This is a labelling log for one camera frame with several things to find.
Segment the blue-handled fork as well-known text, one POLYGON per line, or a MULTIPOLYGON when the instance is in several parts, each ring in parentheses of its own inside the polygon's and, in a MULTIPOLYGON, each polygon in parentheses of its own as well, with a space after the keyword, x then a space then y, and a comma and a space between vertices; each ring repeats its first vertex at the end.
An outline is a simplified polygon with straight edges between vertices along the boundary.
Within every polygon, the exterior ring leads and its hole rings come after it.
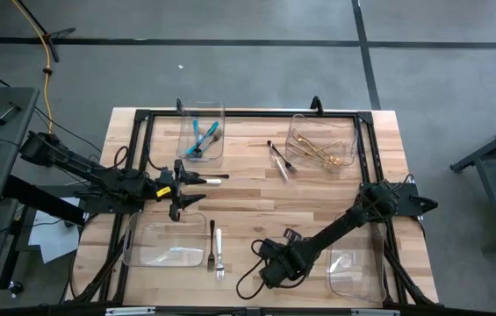
MULTIPOLYGON (((214 132, 216 132, 217 130, 219 130, 220 123, 219 123, 219 121, 214 121, 211 124, 211 126, 204 133, 202 133, 201 130, 200 130, 199 120, 198 120, 198 125, 199 125, 199 132, 203 136, 203 139, 199 142, 199 145, 200 145, 204 140, 207 140, 208 137, 211 136, 214 132)), ((185 150, 185 154, 187 156, 189 156, 189 157, 191 157, 190 156, 190 151, 192 150, 193 146, 195 145, 194 131, 193 131, 193 138, 194 138, 193 144, 189 148, 187 148, 185 150)))
POLYGON ((193 152, 190 154, 192 158, 201 158, 204 151, 213 143, 217 142, 222 137, 222 130, 217 130, 207 140, 204 140, 193 152))
POLYGON ((192 158, 197 158, 198 153, 199 153, 199 142, 203 139, 203 136, 199 132, 199 125, 198 125, 198 120, 195 118, 193 120, 193 131, 194 131, 194 137, 195 137, 195 145, 193 146, 192 150, 190 151, 190 156, 192 158))

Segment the cutlery pile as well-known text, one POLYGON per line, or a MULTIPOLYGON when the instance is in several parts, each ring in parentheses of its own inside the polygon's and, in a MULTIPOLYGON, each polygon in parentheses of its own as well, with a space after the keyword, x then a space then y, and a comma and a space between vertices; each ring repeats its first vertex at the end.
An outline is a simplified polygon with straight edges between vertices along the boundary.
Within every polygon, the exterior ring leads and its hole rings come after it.
POLYGON ((309 139, 307 139, 305 136, 303 136, 300 133, 297 133, 295 135, 295 139, 300 142, 304 142, 309 148, 311 149, 317 149, 318 147, 314 145, 309 139))

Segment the black desk support beam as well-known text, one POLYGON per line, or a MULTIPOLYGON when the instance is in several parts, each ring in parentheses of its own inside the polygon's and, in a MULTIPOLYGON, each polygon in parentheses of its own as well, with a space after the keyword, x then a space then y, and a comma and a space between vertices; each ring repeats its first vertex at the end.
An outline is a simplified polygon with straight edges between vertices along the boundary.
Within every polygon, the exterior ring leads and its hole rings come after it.
POLYGON ((74 225, 84 224, 82 209, 15 176, 8 176, 2 195, 74 225))

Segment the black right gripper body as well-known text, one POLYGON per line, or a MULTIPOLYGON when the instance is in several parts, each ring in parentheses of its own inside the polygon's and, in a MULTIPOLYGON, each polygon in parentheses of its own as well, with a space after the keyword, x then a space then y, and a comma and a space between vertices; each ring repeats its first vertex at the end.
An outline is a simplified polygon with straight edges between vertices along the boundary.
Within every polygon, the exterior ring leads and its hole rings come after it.
POLYGON ((286 228, 286 244, 266 238, 259 248, 265 266, 259 276, 267 288, 293 288, 299 286, 313 266, 311 247, 313 239, 286 228))

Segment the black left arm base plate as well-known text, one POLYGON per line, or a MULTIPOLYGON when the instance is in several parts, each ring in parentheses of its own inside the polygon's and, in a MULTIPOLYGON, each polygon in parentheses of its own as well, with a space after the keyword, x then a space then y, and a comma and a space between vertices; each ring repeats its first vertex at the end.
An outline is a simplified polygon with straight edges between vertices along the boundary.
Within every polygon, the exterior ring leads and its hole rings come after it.
POLYGON ((76 198, 83 201, 83 209, 88 213, 134 214, 144 209, 144 201, 122 201, 101 191, 75 191, 76 198))

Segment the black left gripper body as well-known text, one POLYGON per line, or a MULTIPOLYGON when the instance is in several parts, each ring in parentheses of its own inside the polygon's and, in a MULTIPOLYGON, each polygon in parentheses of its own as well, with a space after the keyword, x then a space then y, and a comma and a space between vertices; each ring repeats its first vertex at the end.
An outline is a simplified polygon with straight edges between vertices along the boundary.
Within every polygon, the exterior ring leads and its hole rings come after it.
POLYGON ((180 210, 183 209, 181 192, 182 173, 183 163, 181 160, 177 159, 174 162, 173 171, 163 169, 160 176, 155 180, 156 191, 166 186, 171 188, 171 192, 162 197, 157 197, 155 192, 155 199, 157 202, 160 202, 163 198, 169 198, 171 200, 171 204, 169 206, 169 217, 172 221, 180 220, 180 210))

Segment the black metal rig frame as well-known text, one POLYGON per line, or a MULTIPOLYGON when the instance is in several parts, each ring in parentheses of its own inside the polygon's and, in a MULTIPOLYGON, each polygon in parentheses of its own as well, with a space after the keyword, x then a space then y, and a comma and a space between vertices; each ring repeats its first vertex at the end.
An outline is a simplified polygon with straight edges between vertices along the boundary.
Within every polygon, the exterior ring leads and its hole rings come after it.
MULTIPOLYGON (((120 146, 128 144, 133 128, 134 108, 115 108, 108 126, 102 163, 112 161, 120 146)), ((240 277, 259 260, 251 251, 255 239, 280 240, 286 228, 315 235, 331 224, 338 214, 352 205, 362 173, 358 157, 338 176, 323 170, 296 165, 294 180, 285 183, 277 167, 271 167, 267 140, 284 147, 285 137, 294 112, 283 117, 265 116, 242 109, 226 115, 224 171, 199 173, 229 174, 223 184, 193 185, 187 193, 207 197, 187 207, 187 212, 202 213, 214 219, 222 229, 225 276, 216 279, 205 264, 196 268, 131 267, 127 272, 122 298, 123 306, 233 306, 284 308, 373 308, 381 303, 339 296, 327 285, 327 252, 315 263, 309 278, 294 289, 266 287, 251 300, 238 297, 235 285, 240 277)), ((406 154, 395 111, 371 111, 383 175, 390 182, 400 182, 409 173, 406 154)), ((180 118, 156 118, 153 136, 154 164, 173 164, 175 154, 166 154, 177 145, 180 118)), ((94 218, 83 231, 73 272, 74 287, 83 291, 104 264, 108 251, 114 215, 94 218)), ((425 239, 412 219, 393 220, 399 258, 412 279, 424 293, 438 301, 425 239)))

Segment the white paper sheet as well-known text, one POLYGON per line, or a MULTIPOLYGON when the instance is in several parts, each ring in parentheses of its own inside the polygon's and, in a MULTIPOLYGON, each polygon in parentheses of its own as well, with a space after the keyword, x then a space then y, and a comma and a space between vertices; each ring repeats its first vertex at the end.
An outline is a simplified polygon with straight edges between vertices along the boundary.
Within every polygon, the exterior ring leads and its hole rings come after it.
POLYGON ((28 245, 38 246, 43 263, 48 263, 77 250, 80 229, 76 224, 37 210, 28 245))

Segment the clear plastic bin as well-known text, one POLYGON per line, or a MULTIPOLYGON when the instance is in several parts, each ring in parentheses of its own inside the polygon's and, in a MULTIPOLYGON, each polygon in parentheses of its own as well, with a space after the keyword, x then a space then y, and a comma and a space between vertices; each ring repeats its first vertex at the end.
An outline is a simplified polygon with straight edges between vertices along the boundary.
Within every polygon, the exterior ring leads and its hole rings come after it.
POLYGON ((295 114, 291 118, 286 140, 284 143, 285 153, 288 160, 301 164, 308 168, 324 169, 329 172, 338 172, 351 166, 356 159, 356 137, 357 131, 353 126, 351 119, 342 118, 340 122, 326 118, 308 118, 302 114, 295 114), (286 149, 288 142, 304 147, 308 151, 312 151, 304 142, 297 141, 295 135, 302 134, 309 139, 317 147, 324 147, 337 140, 342 140, 343 145, 338 144, 335 147, 330 147, 325 150, 325 153, 342 158, 346 164, 345 167, 328 170, 322 167, 307 166, 289 155, 286 149))
POLYGON ((327 289, 340 297, 383 302, 385 235, 385 225, 372 222, 336 241, 327 250, 327 289))
POLYGON ((178 221, 159 213, 135 213, 129 219, 123 263, 129 267, 189 268, 201 265, 207 243, 205 216, 181 214, 178 221))
POLYGON ((218 167, 224 158, 224 137, 226 129, 225 104, 222 102, 190 101, 183 103, 181 127, 176 155, 184 164, 199 167, 218 167), (204 133, 214 121, 219 121, 222 137, 211 144, 201 158, 192 158, 185 154, 194 141, 192 121, 199 120, 200 130, 204 133))

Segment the black tripod stand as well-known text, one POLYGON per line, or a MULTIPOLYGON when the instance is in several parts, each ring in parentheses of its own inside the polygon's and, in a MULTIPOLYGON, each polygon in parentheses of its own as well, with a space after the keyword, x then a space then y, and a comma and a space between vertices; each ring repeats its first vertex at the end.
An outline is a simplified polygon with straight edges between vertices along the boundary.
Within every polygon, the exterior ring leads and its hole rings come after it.
POLYGON ((76 29, 74 27, 69 27, 56 32, 48 32, 39 20, 32 14, 29 8, 23 3, 23 0, 11 0, 11 2, 29 22, 32 29, 38 35, 39 41, 46 48, 48 59, 47 63, 50 63, 50 59, 53 59, 56 63, 58 63, 60 61, 60 56, 54 44, 54 40, 63 36, 68 36, 75 32, 76 29))

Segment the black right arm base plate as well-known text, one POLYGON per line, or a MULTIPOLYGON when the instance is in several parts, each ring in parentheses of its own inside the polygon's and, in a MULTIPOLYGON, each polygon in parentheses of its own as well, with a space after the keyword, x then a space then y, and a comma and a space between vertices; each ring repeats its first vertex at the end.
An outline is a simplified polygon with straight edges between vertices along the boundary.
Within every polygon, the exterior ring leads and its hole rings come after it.
POLYGON ((431 198, 421 197, 414 183, 365 183, 359 192, 363 209, 384 219, 393 216, 417 217, 438 207, 431 198))

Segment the white metal bracket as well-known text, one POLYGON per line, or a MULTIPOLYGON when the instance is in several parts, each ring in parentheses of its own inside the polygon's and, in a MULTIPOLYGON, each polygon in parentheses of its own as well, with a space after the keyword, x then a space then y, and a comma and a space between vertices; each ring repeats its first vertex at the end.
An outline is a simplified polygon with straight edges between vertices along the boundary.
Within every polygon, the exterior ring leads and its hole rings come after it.
POLYGON ((351 309, 350 316, 401 316, 400 311, 389 309, 351 309))
POLYGON ((154 306, 116 307, 105 310, 104 316, 153 316, 154 306))

